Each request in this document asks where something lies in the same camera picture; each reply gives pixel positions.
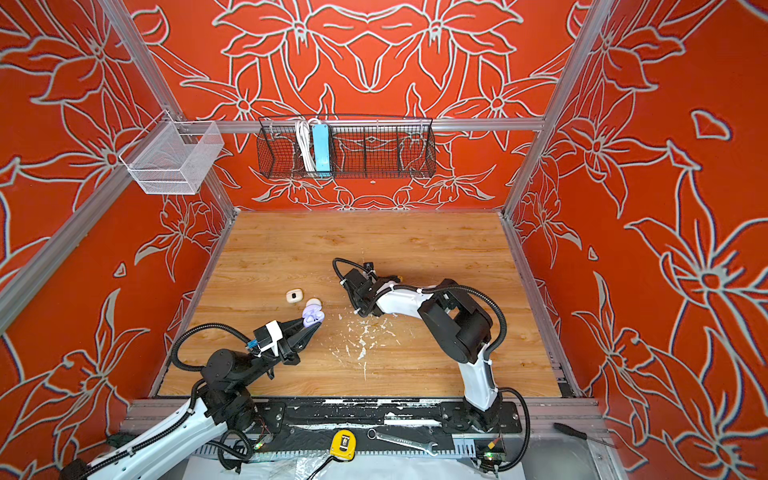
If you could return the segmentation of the purple round puck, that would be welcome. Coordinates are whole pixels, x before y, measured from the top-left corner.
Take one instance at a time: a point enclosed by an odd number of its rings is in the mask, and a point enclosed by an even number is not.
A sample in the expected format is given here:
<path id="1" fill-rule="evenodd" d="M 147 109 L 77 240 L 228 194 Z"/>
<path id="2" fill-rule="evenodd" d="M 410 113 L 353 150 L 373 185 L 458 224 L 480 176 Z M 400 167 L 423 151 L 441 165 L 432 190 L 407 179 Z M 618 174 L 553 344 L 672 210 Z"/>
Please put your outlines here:
<path id="1" fill-rule="evenodd" d="M 325 319 L 325 313 L 321 303 L 308 302 L 302 311 L 302 323 L 305 328 L 321 324 Z"/>

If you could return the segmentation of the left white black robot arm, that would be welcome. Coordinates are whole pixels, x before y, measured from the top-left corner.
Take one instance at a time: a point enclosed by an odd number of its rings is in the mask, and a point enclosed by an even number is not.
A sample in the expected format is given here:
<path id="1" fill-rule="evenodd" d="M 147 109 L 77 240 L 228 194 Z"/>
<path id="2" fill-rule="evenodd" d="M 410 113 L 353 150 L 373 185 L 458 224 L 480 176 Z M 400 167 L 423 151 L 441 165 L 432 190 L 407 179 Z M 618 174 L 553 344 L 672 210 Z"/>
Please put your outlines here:
<path id="1" fill-rule="evenodd" d="M 272 321 L 248 336 L 222 323 L 206 323 L 181 334 L 170 350 L 176 368 L 200 379 L 186 404 L 122 447 L 89 463 L 77 458 L 59 473 L 61 479 L 158 479 L 203 445 L 212 442 L 230 463 L 249 460 L 254 448 L 247 430 L 259 413 L 248 386 L 275 367 L 297 365 L 300 353 L 319 330 L 320 320 Z M 241 350 L 222 348 L 203 365 L 179 358 L 185 341 L 205 330 L 222 330 L 238 340 Z"/>

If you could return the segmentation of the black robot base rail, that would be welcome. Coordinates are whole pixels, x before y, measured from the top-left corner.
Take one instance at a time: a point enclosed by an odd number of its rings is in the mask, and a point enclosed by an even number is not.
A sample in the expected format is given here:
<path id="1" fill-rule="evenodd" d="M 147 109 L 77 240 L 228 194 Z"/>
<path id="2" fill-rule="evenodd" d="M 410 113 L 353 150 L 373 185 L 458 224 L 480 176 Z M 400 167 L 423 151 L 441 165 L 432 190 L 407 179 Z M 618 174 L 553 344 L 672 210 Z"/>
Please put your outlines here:
<path id="1" fill-rule="evenodd" d="M 256 453 L 269 459 L 321 456 L 334 434 L 352 431 L 361 455 L 430 457 L 426 453 L 370 440 L 366 432 L 379 432 L 417 442 L 436 442 L 436 457 L 479 458 L 494 442 L 494 449 L 511 453 L 524 433 L 515 403 L 501 406 L 498 423 L 478 427 L 470 422 L 469 408 L 453 398 L 321 398 L 274 397 L 256 403 L 260 419 L 248 436 Z"/>

